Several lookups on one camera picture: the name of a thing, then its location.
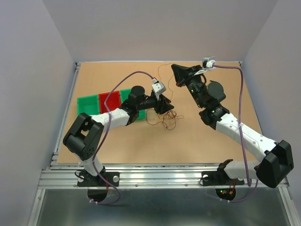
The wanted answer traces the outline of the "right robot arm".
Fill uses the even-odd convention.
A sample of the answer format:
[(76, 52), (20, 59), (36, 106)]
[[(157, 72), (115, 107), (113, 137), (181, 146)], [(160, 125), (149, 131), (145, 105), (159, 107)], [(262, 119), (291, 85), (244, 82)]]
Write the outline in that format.
[(294, 168), (291, 145), (261, 135), (221, 105), (226, 98), (223, 86), (216, 81), (207, 82), (204, 75), (215, 66), (214, 60), (193, 67), (171, 66), (176, 85), (186, 86), (197, 106), (202, 108), (199, 115), (203, 123), (242, 146), (243, 161), (226, 160), (203, 184), (221, 185), (240, 178), (249, 184), (254, 179), (270, 188), (277, 187)]

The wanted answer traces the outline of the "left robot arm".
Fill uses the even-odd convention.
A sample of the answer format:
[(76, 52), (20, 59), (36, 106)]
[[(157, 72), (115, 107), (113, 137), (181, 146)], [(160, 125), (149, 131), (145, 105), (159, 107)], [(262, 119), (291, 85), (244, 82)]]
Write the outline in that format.
[(157, 114), (165, 114), (173, 108), (171, 100), (163, 94), (152, 91), (148, 96), (142, 86), (134, 86), (115, 110), (99, 115), (79, 114), (63, 138), (63, 145), (84, 167), (77, 174), (78, 186), (105, 186), (106, 182), (112, 182), (112, 176), (106, 175), (105, 167), (96, 157), (98, 145), (103, 144), (109, 130), (132, 124), (141, 110), (153, 109)]

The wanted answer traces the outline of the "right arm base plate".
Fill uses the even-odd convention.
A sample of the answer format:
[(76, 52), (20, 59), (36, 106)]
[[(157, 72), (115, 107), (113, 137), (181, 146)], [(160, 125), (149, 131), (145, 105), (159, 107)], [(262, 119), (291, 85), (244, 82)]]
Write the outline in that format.
[(244, 185), (244, 180), (231, 179), (225, 172), (203, 171), (199, 180), (201, 186)]

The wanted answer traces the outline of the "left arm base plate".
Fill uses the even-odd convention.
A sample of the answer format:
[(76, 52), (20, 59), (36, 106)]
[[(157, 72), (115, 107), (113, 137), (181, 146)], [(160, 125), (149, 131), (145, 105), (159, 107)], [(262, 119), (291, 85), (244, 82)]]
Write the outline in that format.
[[(91, 176), (85, 170), (75, 171), (75, 176), (77, 177), (77, 186), (78, 187), (105, 187), (108, 184), (103, 181), (99, 176)], [(119, 186), (120, 173), (119, 172), (103, 172), (102, 176), (106, 181), (114, 185), (115, 187)]]

